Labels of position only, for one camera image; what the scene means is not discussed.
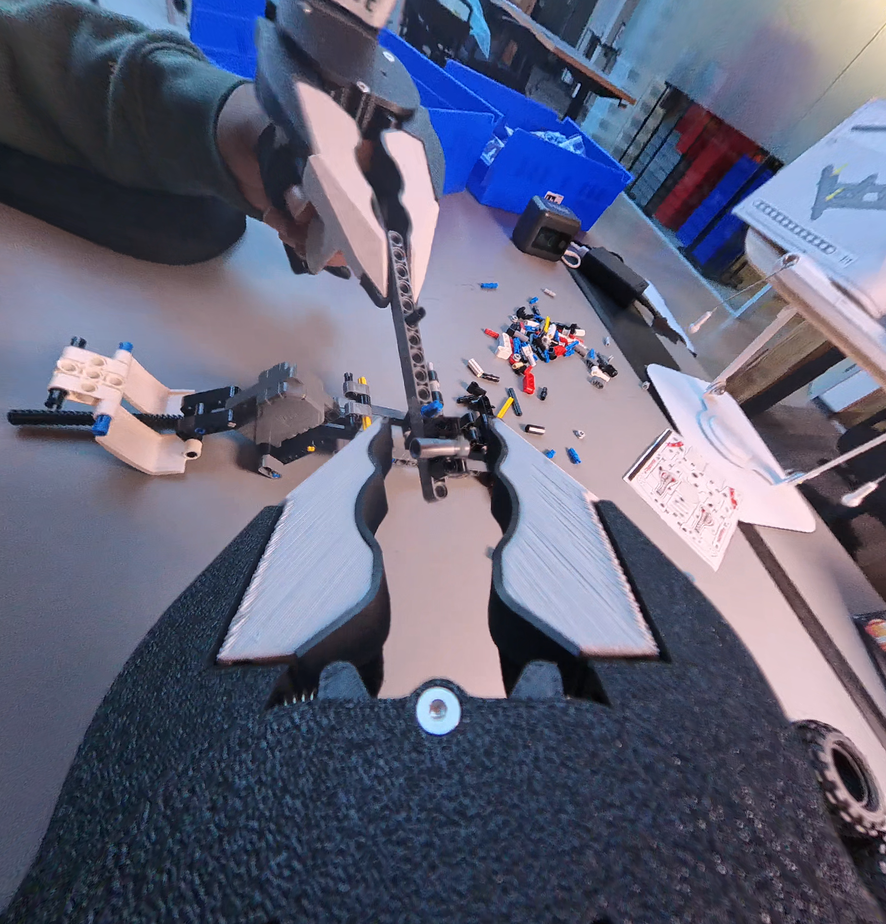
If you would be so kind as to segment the black box device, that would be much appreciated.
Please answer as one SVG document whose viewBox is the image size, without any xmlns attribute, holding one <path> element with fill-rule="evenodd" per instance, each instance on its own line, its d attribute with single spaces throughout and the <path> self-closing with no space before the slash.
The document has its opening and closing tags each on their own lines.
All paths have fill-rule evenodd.
<svg viewBox="0 0 886 924">
<path fill-rule="evenodd" d="M 533 196 L 514 226 L 511 242 L 525 255 L 555 262 L 563 259 L 581 226 L 573 210 Z"/>
</svg>

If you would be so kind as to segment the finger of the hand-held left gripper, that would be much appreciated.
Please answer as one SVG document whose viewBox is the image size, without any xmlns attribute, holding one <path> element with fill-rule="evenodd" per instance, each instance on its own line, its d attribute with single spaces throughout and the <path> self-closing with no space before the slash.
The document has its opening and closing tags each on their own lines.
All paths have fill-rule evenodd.
<svg viewBox="0 0 886 924">
<path fill-rule="evenodd" d="M 402 130 L 380 135 L 379 200 L 387 231 L 398 232 L 414 290 L 426 280 L 439 204 L 425 145 Z"/>
<path fill-rule="evenodd" d="M 296 81 L 299 119 L 309 140 L 301 200 L 315 213 L 307 224 L 304 261 L 310 274 L 318 274 L 340 253 L 352 274 L 375 290 L 377 299 L 388 299 L 388 237 L 356 159 L 361 127 L 371 129 L 377 103 L 363 81 L 355 89 L 359 97 L 350 115 L 323 89 Z"/>
</svg>

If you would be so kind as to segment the open instruction booklet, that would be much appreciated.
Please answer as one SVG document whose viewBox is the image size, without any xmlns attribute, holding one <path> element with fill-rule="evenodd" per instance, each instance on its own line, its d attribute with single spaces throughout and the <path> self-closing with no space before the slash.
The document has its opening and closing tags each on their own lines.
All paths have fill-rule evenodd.
<svg viewBox="0 0 886 924">
<path fill-rule="evenodd" d="M 886 100 L 870 100 L 733 208 L 886 321 Z"/>
</svg>

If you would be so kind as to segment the black toy rubber tire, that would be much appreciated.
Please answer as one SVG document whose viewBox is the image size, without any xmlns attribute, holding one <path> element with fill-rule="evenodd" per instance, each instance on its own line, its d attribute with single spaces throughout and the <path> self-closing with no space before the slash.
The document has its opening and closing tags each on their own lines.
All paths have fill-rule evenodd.
<svg viewBox="0 0 886 924">
<path fill-rule="evenodd" d="M 878 838 L 886 824 L 886 802 L 853 740 L 818 721 L 795 721 L 794 730 L 838 835 L 853 841 Z"/>
<path fill-rule="evenodd" d="M 853 864 L 886 918 L 886 830 L 873 837 L 843 838 Z"/>
</svg>

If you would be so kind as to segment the toy brick vehicle chassis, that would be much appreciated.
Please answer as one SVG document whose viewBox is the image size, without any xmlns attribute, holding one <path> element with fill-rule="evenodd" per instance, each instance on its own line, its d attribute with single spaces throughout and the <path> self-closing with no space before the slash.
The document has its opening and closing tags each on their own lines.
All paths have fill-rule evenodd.
<svg viewBox="0 0 886 924">
<path fill-rule="evenodd" d="M 468 412 L 445 417 L 433 367 L 429 385 L 433 402 L 423 412 L 441 409 L 441 437 L 415 441 L 394 463 L 425 464 L 431 495 L 442 498 L 447 477 L 482 469 L 492 410 L 487 396 L 468 394 Z M 340 450 L 375 418 L 404 431 L 406 410 L 375 406 L 367 380 L 350 372 L 337 399 L 305 385 L 291 363 L 266 369 L 248 388 L 175 390 L 137 361 L 130 342 L 102 355 L 83 337 L 59 355 L 41 410 L 8 410 L 8 423 L 18 428 L 87 429 L 110 455 L 146 476 L 180 476 L 208 436 L 235 433 L 256 449 L 258 472 L 272 479 L 299 458 Z"/>
</svg>

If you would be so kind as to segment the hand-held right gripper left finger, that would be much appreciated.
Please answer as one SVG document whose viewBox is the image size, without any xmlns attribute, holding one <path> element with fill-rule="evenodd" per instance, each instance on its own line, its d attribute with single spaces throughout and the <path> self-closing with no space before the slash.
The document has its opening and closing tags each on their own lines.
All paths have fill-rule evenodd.
<svg viewBox="0 0 886 924">
<path fill-rule="evenodd" d="M 369 697 L 383 682 L 391 601 L 377 530 L 388 512 L 391 423 L 375 418 L 301 482 L 220 644 L 216 663 L 288 666 L 294 693 L 350 663 Z"/>
</svg>

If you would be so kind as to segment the long brown office table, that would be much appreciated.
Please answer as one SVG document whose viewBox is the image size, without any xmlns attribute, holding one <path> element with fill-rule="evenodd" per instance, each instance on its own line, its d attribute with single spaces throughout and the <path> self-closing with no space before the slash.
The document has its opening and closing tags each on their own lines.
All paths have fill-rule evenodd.
<svg viewBox="0 0 886 924">
<path fill-rule="evenodd" d="M 577 88 L 565 111 L 566 119 L 577 123 L 589 97 L 611 99 L 616 100 L 617 107 L 636 105 L 636 97 L 612 84 L 608 78 L 598 73 L 592 64 L 576 51 L 576 48 L 534 22 L 515 3 L 490 2 L 488 5 L 499 10 L 507 18 L 507 22 L 511 22 L 525 40 L 533 41 L 534 48 L 541 48 L 544 53 L 557 57 L 562 65 L 574 75 Z"/>
</svg>

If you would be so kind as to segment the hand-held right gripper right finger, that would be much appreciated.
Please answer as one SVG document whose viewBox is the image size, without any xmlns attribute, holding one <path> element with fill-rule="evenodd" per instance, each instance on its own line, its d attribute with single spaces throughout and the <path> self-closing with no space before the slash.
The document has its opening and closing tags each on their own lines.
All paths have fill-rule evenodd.
<svg viewBox="0 0 886 924">
<path fill-rule="evenodd" d="M 506 695 L 530 663 L 544 663 L 565 697 L 603 697 L 593 663 L 659 660 L 598 498 L 501 420 L 487 461 L 503 530 L 487 612 Z"/>
</svg>

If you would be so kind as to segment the pile of small toy bricks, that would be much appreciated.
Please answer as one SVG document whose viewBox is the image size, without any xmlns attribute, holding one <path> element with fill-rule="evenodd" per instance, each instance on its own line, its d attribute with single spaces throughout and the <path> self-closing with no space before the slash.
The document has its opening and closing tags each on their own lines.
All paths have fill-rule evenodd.
<svg viewBox="0 0 886 924">
<path fill-rule="evenodd" d="M 587 344 L 584 326 L 557 320 L 541 301 L 536 305 L 522 304 L 504 325 L 484 326 L 480 332 L 493 340 L 495 358 L 509 366 L 520 385 L 523 371 L 533 367 L 536 379 L 533 398 L 538 398 L 541 387 L 549 387 L 555 369 L 571 361 L 582 366 L 587 383 L 597 390 L 608 387 L 619 375 L 614 358 Z"/>
</svg>

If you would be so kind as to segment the white printed sticker sheet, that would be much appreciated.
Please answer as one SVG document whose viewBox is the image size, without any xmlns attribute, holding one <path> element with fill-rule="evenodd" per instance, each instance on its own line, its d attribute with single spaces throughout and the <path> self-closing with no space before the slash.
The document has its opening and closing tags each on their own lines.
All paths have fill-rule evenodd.
<svg viewBox="0 0 886 924">
<path fill-rule="evenodd" d="M 624 482 L 713 571 L 736 531 L 743 496 L 678 431 L 665 429 L 624 474 Z"/>
</svg>

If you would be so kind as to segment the grey desk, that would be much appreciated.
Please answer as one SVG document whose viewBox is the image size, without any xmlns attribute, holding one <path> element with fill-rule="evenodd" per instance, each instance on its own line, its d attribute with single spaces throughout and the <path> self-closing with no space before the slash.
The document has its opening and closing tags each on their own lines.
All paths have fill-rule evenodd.
<svg viewBox="0 0 886 924">
<path fill-rule="evenodd" d="M 444 197 L 422 305 L 428 358 L 452 407 L 464 363 L 485 369 L 490 340 L 530 296 L 587 328 L 600 318 L 563 266 L 527 258 L 509 242 L 512 220 L 469 194 Z M 496 291 L 479 283 L 496 282 Z M 547 297 L 541 290 L 552 290 Z M 0 204 L 0 913 L 38 853 L 60 786 L 92 716 L 137 644 L 172 601 L 250 520 L 278 504 L 321 458 L 283 479 L 248 471 L 235 437 L 213 436 L 188 472 L 148 477 L 80 431 L 21 431 L 10 409 L 41 407 L 56 356 L 73 336 L 99 353 L 130 340 L 161 382 L 196 391 L 250 385 L 278 361 L 336 394 L 344 372 L 366 375 L 372 396 L 402 406 L 391 313 L 355 282 L 294 275 L 272 231 L 248 223 L 229 253 L 170 267 L 124 258 Z M 576 361 L 552 372 L 544 402 L 520 399 L 523 420 L 546 426 L 536 449 L 601 499 L 616 503 L 730 622 L 791 719 L 845 732 L 886 798 L 886 743 L 861 714 L 792 606 L 738 531 L 713 571 L 624 482 L 668 426 L 641 374 L 609 347 L 619 375 L 604 390 Z M 579 441 L 573 429 L 584 429 Z M 568 461 L 574 447 L 582 463 Z M 501 697 L 487 628 L 490 557 L 499 530 L 476 479 L 455 479 L 428 504 L 415 472 L 387 480 L 380 544 L 391 592 L 382 695 L 450 678 L 476 697 Z M 886 716 L 886 690 L 849 614 L 883 609 L 829 530 L 760 530 L 764 539 L 862 686 Z"/>
</svg>

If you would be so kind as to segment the stack of blue red bins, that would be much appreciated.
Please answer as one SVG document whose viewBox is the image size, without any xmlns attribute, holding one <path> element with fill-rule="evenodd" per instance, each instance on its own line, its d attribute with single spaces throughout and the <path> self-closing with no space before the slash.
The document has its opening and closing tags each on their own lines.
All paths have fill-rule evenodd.
<svg viewBox="0 0 886 924">
<path fill-rule="evenodd" d="M 733 210 L 783 161 L 690 99 L 654 81 L 622 129 L 614 156 L 627 194 L 703 277 L 736 283 L 748 224 Z"/>
</svg>

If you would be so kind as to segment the grey toy brick beam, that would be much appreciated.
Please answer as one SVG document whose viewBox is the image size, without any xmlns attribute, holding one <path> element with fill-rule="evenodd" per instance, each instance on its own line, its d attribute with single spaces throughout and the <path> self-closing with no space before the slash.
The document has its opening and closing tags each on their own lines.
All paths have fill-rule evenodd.
<svg viewBox="0 0 886 924">
<path fill-rule="evenodd" d="M 406 390 L 406 449 L 410 450 L 422 437 L 441 437 L 437 417 L 441 409 L 425 414 L 433 402 L 429 371 L 420 332 L 422 312 L 414 293 L 406 253 L 406 237 L 399 231 L 387 231 L 388 296 L 394 325 L 402 383 Z"/>
</svg>

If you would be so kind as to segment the person's left hand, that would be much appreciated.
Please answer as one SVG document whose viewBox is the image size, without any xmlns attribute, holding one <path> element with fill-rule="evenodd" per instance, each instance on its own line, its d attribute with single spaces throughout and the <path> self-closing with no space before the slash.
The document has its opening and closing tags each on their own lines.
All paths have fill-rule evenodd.
<svg viewBox="0 0 886 924">
<path fill-rule="evenodd" d="M 288 205 L 283 210 L 275 208 L 267 197 L 256 153 L 259 137 L 267 126 L 270 126 L 269 116 L 259 105 L 253 84 L 237 86 L 218 113 L 218 153 L 251 207 L 251 215 L 275 229 L 282 242 L 297 256 L 305 258 L 309 224 L 317 212 L 307 204 L 293 215 Z"/>
</svg>

